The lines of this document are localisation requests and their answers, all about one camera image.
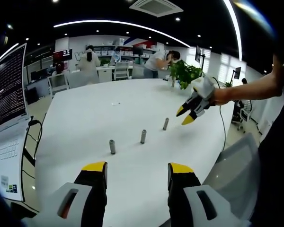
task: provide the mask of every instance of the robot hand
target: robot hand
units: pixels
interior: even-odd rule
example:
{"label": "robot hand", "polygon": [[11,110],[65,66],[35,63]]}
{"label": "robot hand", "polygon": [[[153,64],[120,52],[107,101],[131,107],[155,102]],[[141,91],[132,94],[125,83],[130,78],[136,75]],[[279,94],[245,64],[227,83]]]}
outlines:
{"label": "robot hand", "polygon": [[182,122],[182,125],[193,122],[197,117],[205,113],[204,109],[207,110],[210,107],[209,100],[214,91],[214,85],[208,76],[195,79],[191,83],[194,91],[177,112],[178,117],[190,110],[190,114]]}

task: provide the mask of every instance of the window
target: window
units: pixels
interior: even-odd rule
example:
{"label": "window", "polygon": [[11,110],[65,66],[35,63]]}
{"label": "window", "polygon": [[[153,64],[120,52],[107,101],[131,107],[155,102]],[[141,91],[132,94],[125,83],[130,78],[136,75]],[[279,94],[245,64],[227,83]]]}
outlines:
{"label": "window", "polygon": [[245,78],[246,71],[246,62],[239,61],[239,59],[235,57],[231,57],[224,53],[221,54],[221,65],[219,69],[218,80],[222,83],[230,82],[233,71],[237,68],[241,67],[241,73],[239,79],[232,80],[232,86],[238,86],[242,84],[242,79]]}
{"label": "window", "polygon": [[[190,47],[188,49],[188,53],[187,53],[187,56],[186,56],[186,63],[188,65],[198,66],[198,63],[195,61],[195,51],[196,51],[196,47]],[[201,54],[205,55],[203,72],[207,73],[208,67],[209,67],[211,50],[201,48]]]}

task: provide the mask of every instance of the sticker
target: sticker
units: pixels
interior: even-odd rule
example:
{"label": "sticker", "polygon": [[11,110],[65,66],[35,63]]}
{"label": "sticker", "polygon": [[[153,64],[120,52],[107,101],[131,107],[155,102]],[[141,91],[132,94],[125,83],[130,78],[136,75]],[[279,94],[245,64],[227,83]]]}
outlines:
{"label": "sticker", "polygon": [[13,193],[13,186],[11,184],[9,185],[9,188],[6,190],[6,192]]}
{"label": "sticker", "polygon": [[9,177],[8,176],[1,175],[1,185],[3,188],[6,188],[6,189],[9,188]]}
{"label": "sticker", "polygon": [[13,184],[13,193],[17,193],[17,185]]}

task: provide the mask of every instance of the wall logo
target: wall logo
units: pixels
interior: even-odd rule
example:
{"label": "wall logo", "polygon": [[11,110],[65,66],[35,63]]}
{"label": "wall logo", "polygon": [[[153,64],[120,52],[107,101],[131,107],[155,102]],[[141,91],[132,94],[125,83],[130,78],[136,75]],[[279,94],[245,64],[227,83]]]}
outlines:
{"label": "wall logo", "polygon": [[84,54],[83,51],[81,51],[81,52],[75,52],[75,58],[76,58],[76,60],[77,60],[77,61],[80,61],[80,59],[81,59],[81,57],[82,57],[83,54]]}

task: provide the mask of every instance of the ceiling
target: ceiling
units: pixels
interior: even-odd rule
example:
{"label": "ceiling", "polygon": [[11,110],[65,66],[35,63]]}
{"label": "ceiling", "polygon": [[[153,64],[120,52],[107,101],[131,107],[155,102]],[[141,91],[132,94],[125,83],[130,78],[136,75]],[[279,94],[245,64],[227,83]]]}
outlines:
{"label": "ceiling", "polygon": [[[27,53],[52,45],[57,38],[79,35],[124,35],[149,39],[170,46],[184,46],[166,36],[138,27],[111,24],[85,23],[53,28],[54,25],[85,19],[118,20],[150,27],[171,35],[191,46],[212,46],[213,52],[238,57],[238,44],[231,17],[222,0],[170,0],[184,12],[154,17],[129,7],[136,0],[6,0],[0,1],[0,55],[15,43],[24,43],[28,37]],[[252,1],[271,22],[278,26],[274,6],[266,1]],[[271,70],[272,42],[265,32],[241,9],[233,6],[240,26],[243,61],[259,72]],[[6,35],[7,45],[2,44]]]}

